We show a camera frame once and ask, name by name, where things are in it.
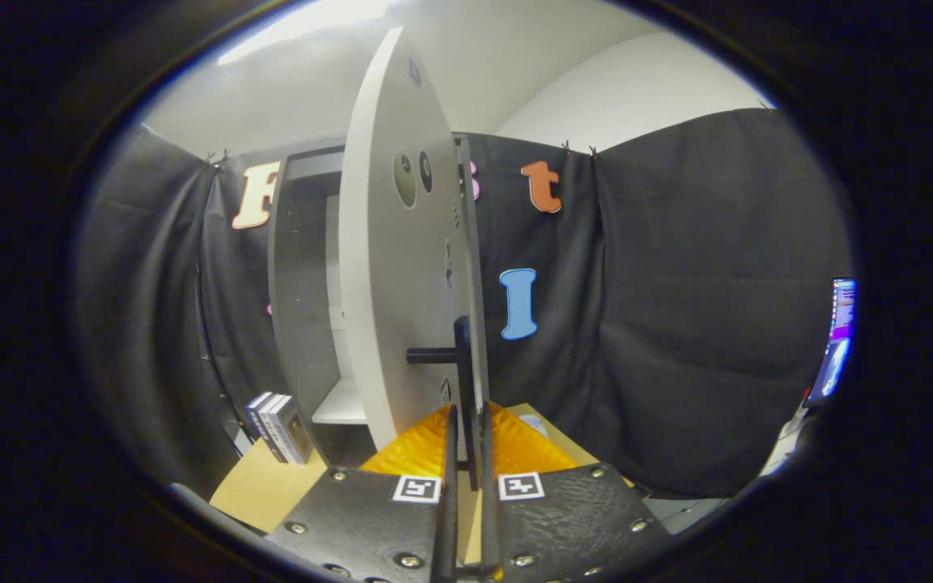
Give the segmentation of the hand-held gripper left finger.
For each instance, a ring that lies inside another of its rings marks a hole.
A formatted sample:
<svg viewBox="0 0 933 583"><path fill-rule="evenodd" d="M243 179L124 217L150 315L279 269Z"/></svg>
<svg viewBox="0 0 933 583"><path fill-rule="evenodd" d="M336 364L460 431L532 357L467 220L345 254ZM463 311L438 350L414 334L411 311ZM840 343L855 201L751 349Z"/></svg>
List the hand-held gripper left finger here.
<svg viewBox="0 0 933 583"><path fill-rule="evenodd" d="M266 540L360 582L454 582L457 407L437 411L440 476L326 469Z"/></svg>

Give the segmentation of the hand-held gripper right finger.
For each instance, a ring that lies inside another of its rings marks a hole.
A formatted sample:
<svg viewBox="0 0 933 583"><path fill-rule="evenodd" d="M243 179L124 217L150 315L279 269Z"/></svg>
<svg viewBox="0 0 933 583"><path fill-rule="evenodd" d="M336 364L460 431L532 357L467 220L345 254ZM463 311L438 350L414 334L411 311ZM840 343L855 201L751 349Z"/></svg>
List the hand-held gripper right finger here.
<svg viewBox="0 0 933 583"><path fill-rule="evenodd" d="M483 582L628 581L673 538L637 488L596 462L552 472L497 471L510 445L495 414L479 417Z"/></svg>

